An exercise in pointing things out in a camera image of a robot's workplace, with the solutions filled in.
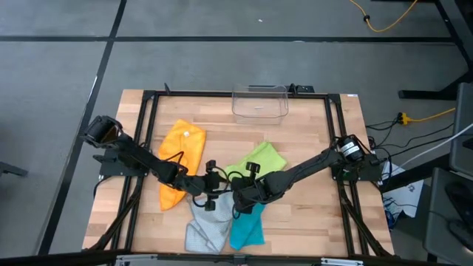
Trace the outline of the silver bracket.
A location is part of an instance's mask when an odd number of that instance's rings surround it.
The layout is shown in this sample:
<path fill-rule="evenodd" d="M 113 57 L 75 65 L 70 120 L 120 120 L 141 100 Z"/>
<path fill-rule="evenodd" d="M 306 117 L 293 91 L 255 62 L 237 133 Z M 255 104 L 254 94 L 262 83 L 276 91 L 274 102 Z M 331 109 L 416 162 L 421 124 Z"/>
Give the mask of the silver bracket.
<path fill-rule="evenodd" d="M 321 258 L 321 266 L 364 266 L 364 263 L 359 260 L 352 259 L 334 259 Z"/>
<path fill-rule="evenodd" d="M 157 254 L 129 254 L 116 257 L 112 266 L 154 266 L 157 261 Z"/>

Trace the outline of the grey waffle microfiber towel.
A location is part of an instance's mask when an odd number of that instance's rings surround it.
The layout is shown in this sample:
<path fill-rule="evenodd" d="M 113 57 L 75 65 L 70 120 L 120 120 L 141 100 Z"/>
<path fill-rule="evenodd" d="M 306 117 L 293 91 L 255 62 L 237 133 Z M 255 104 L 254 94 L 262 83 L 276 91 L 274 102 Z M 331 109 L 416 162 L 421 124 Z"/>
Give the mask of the grey waffle microfiber towel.
<path fill-rule="evenodd" d="M 186 226 L 185 250 L 192 253 L 218 254 L 228 238 L 234 200 L 231 193 L 225 193 L 215 200 L 214 211 L 206 211 L 196 206 L 190 196 L 187 197 L 192 220 Z"/>

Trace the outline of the black frame bracket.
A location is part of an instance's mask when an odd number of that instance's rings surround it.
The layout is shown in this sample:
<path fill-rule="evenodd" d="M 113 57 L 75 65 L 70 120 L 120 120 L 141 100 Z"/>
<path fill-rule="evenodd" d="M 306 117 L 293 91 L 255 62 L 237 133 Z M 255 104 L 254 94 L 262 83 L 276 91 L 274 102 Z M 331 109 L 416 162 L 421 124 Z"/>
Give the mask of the black frame bracket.
<path fill-rule="evenodd" d="M 287 92 L 295 95 L 300 93 L 314 93 L 315 90 L 312 86 L 295 85 L 294 83 L 292 83 L 287 88 Z"/>

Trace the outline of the orange microfiber towel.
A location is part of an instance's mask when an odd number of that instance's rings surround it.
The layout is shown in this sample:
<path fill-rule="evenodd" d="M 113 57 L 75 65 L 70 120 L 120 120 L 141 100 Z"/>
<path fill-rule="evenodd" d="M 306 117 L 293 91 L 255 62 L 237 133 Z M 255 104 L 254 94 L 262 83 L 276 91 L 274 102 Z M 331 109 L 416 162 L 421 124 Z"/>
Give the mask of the orange microfiber towel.
<path fill-rule="evenodd" d="M 206 132 L 197 126 L 179 119 L 164 138 L 158 149 L 161 160 L 179 161 L 195 175 L 205 146 Z M 160 185 L 160 210 L 168 211 L 181 202 L 186 192 L 178 191 L 167 185 Z"/>

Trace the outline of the teal microfiber towel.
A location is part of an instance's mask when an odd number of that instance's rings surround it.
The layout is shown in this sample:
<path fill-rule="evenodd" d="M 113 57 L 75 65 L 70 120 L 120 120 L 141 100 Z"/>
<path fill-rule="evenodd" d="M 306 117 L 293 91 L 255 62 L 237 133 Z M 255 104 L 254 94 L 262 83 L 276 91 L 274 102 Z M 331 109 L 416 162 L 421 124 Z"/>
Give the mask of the teal microfiber towel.
<path fill-rule="evenodd" d="M 262 228 L 262 212 L 265 206 L 256 204 L 251 214 L 240 214 L 233 219 L 230 231 L 230 246 L 242 250 L 250 245 L 263 245 L 265 238 Z"/>

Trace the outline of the clear plastic bin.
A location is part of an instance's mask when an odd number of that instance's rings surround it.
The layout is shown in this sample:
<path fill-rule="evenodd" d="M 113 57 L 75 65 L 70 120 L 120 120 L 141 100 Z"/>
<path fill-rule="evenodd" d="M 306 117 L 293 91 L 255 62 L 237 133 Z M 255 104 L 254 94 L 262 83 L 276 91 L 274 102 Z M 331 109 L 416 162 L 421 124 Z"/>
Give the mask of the clear plastic bin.
<path fill-rule="evenodd" d="M 280 124 L 289 112 L 285 86 L 243 86 L 232 90 L 235 121 L 241 124 Z"/>

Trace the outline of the black gantry beam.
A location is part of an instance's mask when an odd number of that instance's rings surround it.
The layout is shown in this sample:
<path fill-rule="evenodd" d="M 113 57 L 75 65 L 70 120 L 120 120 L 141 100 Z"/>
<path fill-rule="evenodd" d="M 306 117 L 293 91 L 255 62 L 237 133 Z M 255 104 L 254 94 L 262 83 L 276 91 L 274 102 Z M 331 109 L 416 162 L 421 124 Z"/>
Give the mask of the black gantry beam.
<path fill-rule="evenodd" d="M 58 253 L 37 256 L 21 256 L 0 259 L 0 266 L 94 266 L 108 264 L 115 261 L 119 255 L 129 254 L 147 254 L 147 253 L 129 253 L 126 250 L 86 250 L 77 253 Z M 178 254 L 178 253 L 156 253 L 157 260 L 164 261 L 190 261 L 190 262 L 226 262 L 233 264 L 233 255 L 205 255 L 205 254 Z M 321 266 L 321 258 L 317 256 L 254 256 L 246 255 L 247 263 L 297 263 L 312 264 Z M 401 259 L 396 256 L 378 257 L 355 255 L 345 258 L 334 259 L 352 259 L 359 260 L 364 266 L 458 266 L 437 262 L 423 262 L 408 259 Z"/>

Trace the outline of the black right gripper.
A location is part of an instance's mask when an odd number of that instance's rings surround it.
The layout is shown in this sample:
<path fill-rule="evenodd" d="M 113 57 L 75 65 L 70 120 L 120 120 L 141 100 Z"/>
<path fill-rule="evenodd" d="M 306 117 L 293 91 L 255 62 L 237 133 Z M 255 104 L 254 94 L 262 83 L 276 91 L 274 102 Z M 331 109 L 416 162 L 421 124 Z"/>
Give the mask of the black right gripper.
<path fill-rule="evenodd" d="M 246 178 L 234 177 L 231 181 L 235 212 L 252 214 L 255 204 L 267 199 L 264 186 L 259 181 L 250 181 Z"/>

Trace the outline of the grey desk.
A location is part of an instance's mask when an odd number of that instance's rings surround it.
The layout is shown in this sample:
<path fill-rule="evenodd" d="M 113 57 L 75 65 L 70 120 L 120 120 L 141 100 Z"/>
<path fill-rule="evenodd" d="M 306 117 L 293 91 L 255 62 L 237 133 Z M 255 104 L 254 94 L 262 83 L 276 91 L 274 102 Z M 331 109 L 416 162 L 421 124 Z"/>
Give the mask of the grey desk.
<path fill-rule="evenodd" d="M 423 241 L 428 253 L 459 266 L 473 266 L 473 227 L 466 224 L 445 192 L 448 183 L 459 182 L 473 193 L 473 177 L 435 168 Z"/>

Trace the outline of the black aluminium table frame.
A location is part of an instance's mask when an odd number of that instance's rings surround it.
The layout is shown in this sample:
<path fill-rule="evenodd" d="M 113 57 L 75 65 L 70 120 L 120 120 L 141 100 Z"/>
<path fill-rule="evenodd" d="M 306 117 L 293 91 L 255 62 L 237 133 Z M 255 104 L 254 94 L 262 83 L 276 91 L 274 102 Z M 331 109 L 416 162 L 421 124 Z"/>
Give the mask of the black aluminium table frame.
<path fill-rule="evenodd" d="M 179 120 L 207 133 L 203 161 L 226 167 L 238 162 L 258 144 L 271 142 L 289 166 L 302 163 L 328 147 L 333 135 L 355 134 L 367 140 L 361 105 L 356 95 L 301 93 L 289 97 L 288 115 L 277 125 L 241 124 L 231 110 L 228 92 L 123 91 L 116 118 L 126 133 L 135 132 L 137 120 L 153 131 L 157 150 Z M 317 256 L 345 258 L 364 255 L 354 221 L 347 217 L 338 196 L 340 185 L 330 170 L 314 174 L 292 187 L 262 213 L 265 244 L 234 250 L 226 245 L 216 255 Z M 129 243 L 133 253 L 190 253 L 185 250 L 186 224 L 191 221 L 187 202 L 161 211 L 156 178 L 146 176 Z"/>

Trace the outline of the lime green microfiber towel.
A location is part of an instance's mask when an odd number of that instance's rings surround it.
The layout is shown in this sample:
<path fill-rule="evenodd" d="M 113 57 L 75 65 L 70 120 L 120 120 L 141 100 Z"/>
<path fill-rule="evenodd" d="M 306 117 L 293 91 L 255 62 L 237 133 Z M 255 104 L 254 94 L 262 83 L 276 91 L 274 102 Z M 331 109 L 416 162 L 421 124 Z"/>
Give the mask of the lime green microfiber towel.
<path fill-rule="evenodd" d="M 272 171 L 281 171 L 287 165 L 287 161 L 276 151 L 271 143 L 263 142 L 246 154 L 238 163 L 225 168 L 225 173 L 228 175 L 229 180 L 235 177 L 249 177 L 250 171 L 246 169 L 247 163 L 260 165 L 256 178 Z"/>

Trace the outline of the white paper sheet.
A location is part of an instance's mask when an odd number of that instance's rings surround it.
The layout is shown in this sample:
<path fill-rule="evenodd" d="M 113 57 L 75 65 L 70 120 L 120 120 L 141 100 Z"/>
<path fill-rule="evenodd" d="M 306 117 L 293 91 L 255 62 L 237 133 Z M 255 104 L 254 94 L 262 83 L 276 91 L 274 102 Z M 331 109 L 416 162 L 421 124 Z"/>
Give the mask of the white paper sheet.
<path fill-rule="evenodd" d="M 420 180 L 392 191 L 383 192 L 384 210 L 391 213 L 395 218 L 400 214 L 415 218 L 423 183 L 424 181 Z"/>

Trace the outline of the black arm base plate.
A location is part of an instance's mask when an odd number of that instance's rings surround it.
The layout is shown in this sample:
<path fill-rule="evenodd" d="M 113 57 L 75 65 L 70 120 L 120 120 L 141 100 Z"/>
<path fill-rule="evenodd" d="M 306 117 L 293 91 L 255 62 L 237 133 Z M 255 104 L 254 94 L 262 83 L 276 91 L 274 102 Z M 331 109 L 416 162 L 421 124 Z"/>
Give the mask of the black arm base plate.
<path fill-rule="evenodd" d="M 95 154 L 94 160 L 101 165 L 99 175 L 103 176 L 146 176 L 149 168 L 136 159 L 115 149 L 106 149 L 103 155 Z"/>
<path fill-rule="evenodd" d="M 330 167 L 336 180 L 341 181 L 379 181 L 381 163 L 374 154 L 353 151 L 345 155 L 339 151 L 331 151 Z"/>

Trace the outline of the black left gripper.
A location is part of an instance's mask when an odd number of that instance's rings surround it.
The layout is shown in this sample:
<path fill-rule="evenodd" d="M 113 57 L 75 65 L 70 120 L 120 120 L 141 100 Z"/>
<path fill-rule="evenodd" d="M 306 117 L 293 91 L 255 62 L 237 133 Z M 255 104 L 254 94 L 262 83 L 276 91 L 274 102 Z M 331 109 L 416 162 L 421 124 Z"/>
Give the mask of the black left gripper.
<path fill-rule="evenodd" d="M 205 211 L 214 211 L 216 208 L 215 199 L 219 197 L 221 194 L 218 191 L 220 187 L 221 176 L 215 172 L 211 171 L 202 176 L 204 186 L 203 186 L 203 193 L 209 196 L 204 204 Z"/>

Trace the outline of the black furniture foot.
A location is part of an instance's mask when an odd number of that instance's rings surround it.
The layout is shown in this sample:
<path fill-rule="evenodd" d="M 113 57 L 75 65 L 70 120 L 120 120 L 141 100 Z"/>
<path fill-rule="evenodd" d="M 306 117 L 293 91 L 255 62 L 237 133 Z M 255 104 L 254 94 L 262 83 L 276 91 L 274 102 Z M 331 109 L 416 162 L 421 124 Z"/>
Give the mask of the black furniture foot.
<path fill-rule="evenodd" d="M 16 176 L 26 177 L 28 171 L 8 163 L 0 162 L 0 177 L 3 174 L 14 174 Z"/>

